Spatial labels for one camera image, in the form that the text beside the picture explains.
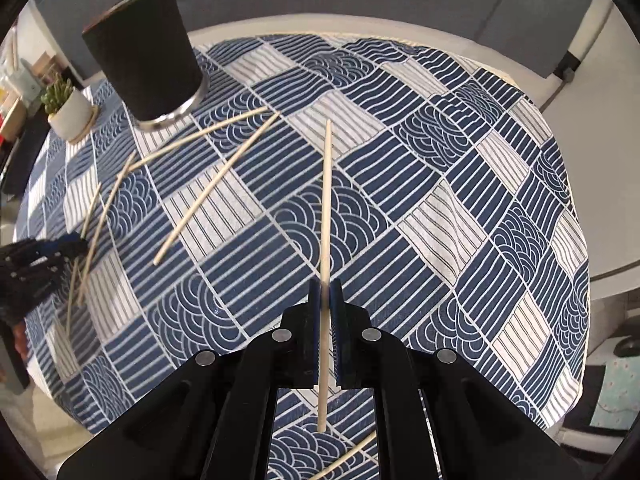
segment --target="white plant pot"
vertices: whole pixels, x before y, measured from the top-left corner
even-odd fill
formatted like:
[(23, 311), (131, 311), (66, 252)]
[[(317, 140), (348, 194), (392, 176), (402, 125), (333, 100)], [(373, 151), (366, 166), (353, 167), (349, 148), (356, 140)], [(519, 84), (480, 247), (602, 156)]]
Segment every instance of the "white plant pot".
[(62, 108), (49, 117), (49, 124), (60, 139), (71, 142), (82, 133), (92, 114), (93, 109), (89, 99), (74, 88)]

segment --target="succulent plant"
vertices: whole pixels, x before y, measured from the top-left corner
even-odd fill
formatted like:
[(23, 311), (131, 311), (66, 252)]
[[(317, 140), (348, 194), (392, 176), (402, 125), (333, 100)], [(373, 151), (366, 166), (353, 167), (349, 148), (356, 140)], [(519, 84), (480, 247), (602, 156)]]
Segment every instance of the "succulent plant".
[(53, 83), (47, 86), (40, 98), (44, 104), (44, 111), (49, 115), (57, 113), (66, 100), (71, 97), (73, 91), (74, 86), (71, 84), (71, 79), (65, 81), (58, 76)]

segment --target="round table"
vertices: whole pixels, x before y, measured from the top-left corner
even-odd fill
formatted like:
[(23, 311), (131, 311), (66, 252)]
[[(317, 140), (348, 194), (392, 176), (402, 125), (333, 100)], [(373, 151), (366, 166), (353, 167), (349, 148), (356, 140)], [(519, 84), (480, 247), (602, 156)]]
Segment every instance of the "round table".
[[(91, 135), (71, 146), (51, 133), (31, 174), (17, 238), (57, 237), (79, 230), (98, 182), (106, 202), (131, 152), (140, 159), (270, 108), (124, 179), (70, 335), (68, 280), (27, 318), (28, 368), (58, 404), (97, 433), (197, 350), (241, 348), (305, 300), (318, 275), (330, 118), (332, 277), (345, 299), (412, 348), (455, 349), (541, 427), (568, 411), (588, 332), (586, 245), (558, 146), (523, 92), (472, 60), (376, 38), (242, 38), (196, 56), (210, 83), (190, 116), (141, 132), (99, 82), (85, 91), (100, 106)], [(154, 266), (173, 226), (272, 110), (282, 117)], [(368, 390), (334, 382), (325, 434), (314, 433), (317, 403), (312, 390), (280, 392), (269, 478), (308, 478), (373, 428)], [(376, 453), (372, 442), (329, 478), (377, 476)]]

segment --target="wooden stick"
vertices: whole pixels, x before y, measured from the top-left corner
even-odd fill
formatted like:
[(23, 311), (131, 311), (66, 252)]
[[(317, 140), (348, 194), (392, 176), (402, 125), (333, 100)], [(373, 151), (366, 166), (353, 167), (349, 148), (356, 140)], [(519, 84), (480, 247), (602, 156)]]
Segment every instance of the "wooden stick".
[(91, 260), (94, 259), (95, 254), (95, 246), (98, 243), (98, 238), (100, 237), (100, 231), (102, 226), (104, 225), (104, 221), (107, 219), (107, 213), (109, 212), (109, 208), (113, 203), (113, 199), (116, 198), (116, 193), (122, 180), (129, 173), (129, 166), (131, 161), (136, 156), (136, 152), (131, 152), (131, 155), (127, 158), (127, 161), (124, 163), (124, 167), (122, 171), (118, 174), (115, 184), (113, 184), (113, 189), (111, 189), (111, 193), (109, 193), (109, 198), (107, 199), (107, 203), (104, 205), (104, 209), (102, 210), (102, 214), (100, 215), (100, 219), (98, 220), (98, 226), (95, 228), (94, 238), (91, 240), (91, 246), (89, 247), (89, 253), (86, 256), (86, 261), (84, 263), (84, 270), (82, 271), (82, 278), (80, 280), (80, 292), (78, 293), (78, 304), (82, 303), (84, 300), (84, 294), (86, 292), (87, 286), (87, 276), (89, 275), (89, 268), (91, 267)]
[(353, 455), (355, 455), (356, 453), (362, 451), (364, 449), (364, 447), (369, 442), (371, 442), (375, 437), (376, 437), (376, 432), (374, 431), (369, 436), (366, 436), (359, 444), (357, 444), (356, 446), (353, 446), (350, 450), (348, 450), (344, 455), (342, 455), (338, 460), (336, 460), (330, 466), (325, 467), (324, 469), (322, 469), (321, 472), (316, 473), (315, 475), (313, 475), (309, 480), (319, 480), (319, 479), (321, 479), (324, 475), (326, 475), (326, 474), (330, 473), (331, 471), (333, 471), (339, 465), (343, 464), (348, 459), (350, 459)]
[[(89, 204), (89, 209), (84, 217), (84, 223), (82, 224), (82, 230), (80, 231), (80, 237), (84, 238), (86, 236), (86, 232), (89, 229), (89, 222), (91, 221), (91, 216), (94, 214), (95, 203), (98, 202), (98, 197), (100, 196), (100, 189), (102, 188), (102, 183), (98, 183), (98, 187), (95, 188), (94, 196), (91, 198), (91, 203)], [(66, 302), (66, 336), (69, 336), (71, 332), (71, 305), (74, 300), (74, 287), (76, 285), (76, 276), (78, 275), (78, 258), (74, 260), (74, 269), (71, 272), (71, 284), (69, 285), (69, 298)]]
[(320, 359), (318, 370), (318, 432), (326, 431), (326, 409), (329, 398), (329, 274), (331, 270), (331, 121), (324, 134), (324, 166), (322, 168), (322, 216), (320, 229)]
[(220, 180), (222, 180), (222, 178), (225, 176), (225, 173), (229, 171), (229, 169), (236, 163), (236, 161), (242, 156), (242, 154), (251, 147), (251, 145), (258, 139), (258, 137), (260, 137), (260, 134), (263, 133), (265, 130), (267, 130), (268, 127), (271, 126), (271, 124), (273, 124), (273, 121), (275, 121), (279, 116), (280, 114), (276, 112), (271, 117), (269, 117), (266, 121), (264, 121), (264, 124), (260, 126), (260, 128), (258, 128), (255, 131), (255, 133), (251, 137), (249, 137), (244, 142), (244, 144), (236, 150), (236, 152), (226, 162), (226, 164), (222, 167), (222, 169), (220, 169), (220, 171), (216, 174), (216, 176), (214, 176), (211, 179), (211, 181), (207, 184), (207, 187), (205, 187), (204, 191), (200, 194), (200, 196), (196, 199), (193, 205), (189, 208), (187, 213), (182, 217), (180, 222), (178, 222), (178, 225), (174, 228), (173, 231), (171, 231), (171, 234), (169, 234), (167, 239), (164, 241), (164, 244), (158, 251), (158, 254), (156, 254), (156, 257), (154, 258), (155, 266), (162, 261), (162, 259), (164, 258), (164, 255), (169, 250), (169, 247), (171, 247), (171, 244), (174, 243), (175, 239), (178, 237), (180, 232), (184, 229), (185, 225), (187, 225), (187, 222), (191, 220), (191, 217), (194, 215), (196, 210), (202, 205), (202, 203), (205, 201), (209, 193), (211, 193), (213, 188), (216, 187), (216, 184), (219, 183)]
[(142, 166), (144, 166), (148, 162), (151, 162), (155, 158), (158, 158), (159, 156), (164, 155), (165, 153), (168, 153), (171, 150), (174, 150), (175, 148), (180, 148), (180, 146), (187, 144), (192, 140), (199, 139), (200, 137), (204, 137), (205, 135), (210, 134), (215, 130), (219, 130), (220, 128), (229, 126), (230, 124), (233, 124), (237, 121), (241, 121), (242, 119), (246, 119), (247, 117), (252, 117), (254, 115), (261, 114), (262, 112), (266, 112), (268, 110), (269, 108), (266, 106), (263, 106), (261, 108), (256, 108), (255, 110), (249, 110), (248, 112), (244, 112), (240, 115), (236, 115), (235, 117), (231, 117), (229, 119), (225, 119), (224, 121), (220, 121), (219, 123), (212, 124), (209, 128), (200, 130), (199, 132), (188, 135), (180, 140), (176, 140), (175, 142), (172, 142), (171, 144), (166, 145), (164, 148), (160, 148), (159, 150), (155, 150), (153, 153), (149, 153), (142, 160), (139, 160), (135, 164), (132, 164), (129, 168), (129, 172), (136, 171), (138, 168), (142, 168)]

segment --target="metal rim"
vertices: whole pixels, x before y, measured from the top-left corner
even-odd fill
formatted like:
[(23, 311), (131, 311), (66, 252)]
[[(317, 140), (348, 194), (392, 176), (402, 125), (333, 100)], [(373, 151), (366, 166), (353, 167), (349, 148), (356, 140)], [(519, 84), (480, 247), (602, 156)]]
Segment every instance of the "metal rim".
[(207, 89), (209, 89), (209, 75), (207, 75), (206, 72), (202, 72), (202, 81), (193, 96), (183, 102), (171, 113), (161, 115), (160, 117), (149, 121), (139, 121), (136, 119), (138, 128), (143, 132), (155, 132), (171, 126), (175, 121), (183, 118), (202, 102), (204, 96), (207, 94)]

